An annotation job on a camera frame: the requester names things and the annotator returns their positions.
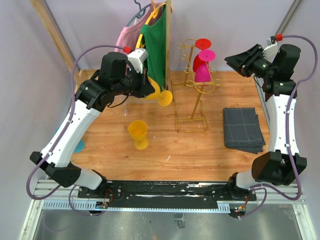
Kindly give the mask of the yellow wine glass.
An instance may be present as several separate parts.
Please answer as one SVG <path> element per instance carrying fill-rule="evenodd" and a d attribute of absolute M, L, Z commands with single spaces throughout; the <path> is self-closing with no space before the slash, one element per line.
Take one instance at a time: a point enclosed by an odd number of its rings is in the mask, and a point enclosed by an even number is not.
<path fill-rule="evenodd" d="M 154 88 L 154 92 L 147 95 L 145 99 L 157 100 L 158 104 L 162 107 L 168 106 L 173 100 L 172 92 L 169 90 L 161 91 L 159 85 L 149 76 L 148 76 L 148 81 L 151 84 L 151 86 Z"/>
<path fill-rule="evenodd" d="M 134 146 L 138 150 L 144 150 L 148 147 L 149 141 L 147 139 L 148 127 L 142 120 L 135 120 L 128 126 L 128 133 L 134 141 Z"/>

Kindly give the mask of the magenta plastic wine glass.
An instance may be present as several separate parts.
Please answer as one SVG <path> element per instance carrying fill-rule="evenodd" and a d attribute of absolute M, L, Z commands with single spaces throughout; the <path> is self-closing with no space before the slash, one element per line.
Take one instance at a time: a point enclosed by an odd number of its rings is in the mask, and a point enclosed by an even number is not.
<path fill-rule="evenodd" d="M 214 60 L 216 58 L 215 52 L 209 49 L 209 53 L 212 54 L 213 60 Z M 196 83 L 207 83 L 207 82 L 211 81 L 211 73 L 210 73 L 209 67 L 208 67 L 209 62 L 202 64 L 195 72 L 194 81 Z"/>

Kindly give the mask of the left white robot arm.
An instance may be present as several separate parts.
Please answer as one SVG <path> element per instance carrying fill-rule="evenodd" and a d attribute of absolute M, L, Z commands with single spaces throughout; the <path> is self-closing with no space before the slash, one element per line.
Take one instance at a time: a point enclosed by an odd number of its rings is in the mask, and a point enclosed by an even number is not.
<path fill-rule="evenodd" d="M 107 193 L 103 177 L 74 165 L 71 156 L 88 127 L 105 108 L 111 107 L 116 96 L 144 98 L 155 92 L 143 68 L 147 56 L 142 48 L 128 55 L 104 55 L 100 69 L 76 91 L 73 109 L 52 140 L 41 151 L 32 152 L 30 160 L 64 188 L 78 185 L 88 188 L 96 198 L 103 197 Z"/>

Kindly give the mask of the red plastic wine glass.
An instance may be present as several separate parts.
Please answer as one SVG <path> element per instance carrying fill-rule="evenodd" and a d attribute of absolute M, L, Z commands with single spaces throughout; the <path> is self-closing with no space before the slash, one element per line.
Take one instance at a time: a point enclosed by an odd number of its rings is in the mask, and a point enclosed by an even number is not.
<path fill-rule="evenodd" d="M 207 38 L 200 38 L 195 41 L 195 47 L 200 50 L 193 61 L 192 70 L 194 72 L 204 63 L 208 63 L 213 60 L 213 55 L 209 53 L 209 48 L 212 42 Z"/>

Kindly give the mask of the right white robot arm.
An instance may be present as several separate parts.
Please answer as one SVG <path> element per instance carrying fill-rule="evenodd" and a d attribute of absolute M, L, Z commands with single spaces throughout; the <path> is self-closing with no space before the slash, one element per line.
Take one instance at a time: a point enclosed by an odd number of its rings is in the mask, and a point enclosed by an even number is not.
<path fill-rule="evenodd" d="M 225 188 L 232 200 L 243 198 L 250 193 L 250 188 L 259 185 L 271 189 L 288 186 L 307 167 L 307 159 L 300 156 L 295 139 L 297 93 L 294 91 L 296 83 L 291 79 L 300 56 L 299 47 L 283 44 L 276 49 L 274 60 L 268 61 L 263 47 L 256 44 L 224 59 L 241 76 L 257 75 L 263 79 L 270 130 L 267 153 L 257 157 L 251 169 L 236 172 L 229 178 Z"/>

